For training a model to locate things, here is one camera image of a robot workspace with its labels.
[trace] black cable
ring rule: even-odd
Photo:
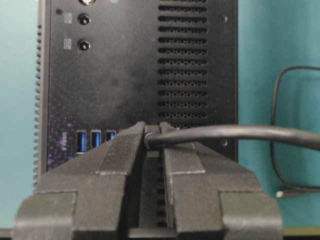
[[[150,148],[203,140],[252,139],[268,140],[320,151],[320,134],[276,126],[213,125],[168,133],[147,134]]]
[[[285,68],[282,70],[282,72],[279,74],[273,91],[273,99],[272,99],[272,110],[271,110],[271,126],[275,125],[276,122],[276,111],[277,111],[277,103],[278,103],[278,92],[279,92],[279,85],[281,83],[281,80],[285,73],[292,71],[292,70],[312,70],[312,71],[320,71],[320,67],[314,67],[314,66],[291,66],[288,68]],[[312,191],[320,191],[320,186],[310,186],[310,185],[303,185],[303,184],[296,184],[294,182],[290,182],[285,180],[285,178],[280,174],[280,171],[278,169],[278,165],[275,158],[275,145],[273,142],[270,143],[270,156],[271,156],[271,162],[274,169],[275,174],[279,178],[279,180],[295,189],[299,189],[302,191],[312,192]]]

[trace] blue usb port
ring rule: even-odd
[[[91,131],[91,148],[96,148],[101,145],[101,131],[92,130]]]
[[[78,154],[82,154],[86,152],[86,140],[87,140],[86,131],[76,132],[76,152]]]
[[[106,141],[112,141],[115,136],[116,136],[117,132],[116,131],[106,131]]]

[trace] teal wall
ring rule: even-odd
[[[37,3],[1,0],[0,228],[33,190]]]
[[[239,0],[239,122],[268,125],[273,87],[281,69],[320,66],[319,0]],[[295,71],[279,90],[277,125],[320,133],[320,72]],[[263,189],[283,189],[272,170],[269,143],[241,141],[240,163],[254,171]],[[287,179],[320,185],[320,154],[276,145]],[[320,195],[279,201],[286,226],[320,226]]]
[[[0,8],[0,227],[11,227],[32,193],[37,3],[2,0]],[[273,85],[289,65],[320,63],[319,0],[239,0],[239,121],[269,124]],[[277,124],[320,132],[320,73],[293,72],[280,89]],[[317,152],[277,145],[290,180],[319,184]],[[272,196],[282,189],[267,142],[241,141],[240,163]],[[319,195],[279,201],[286,226],[320,225]]]

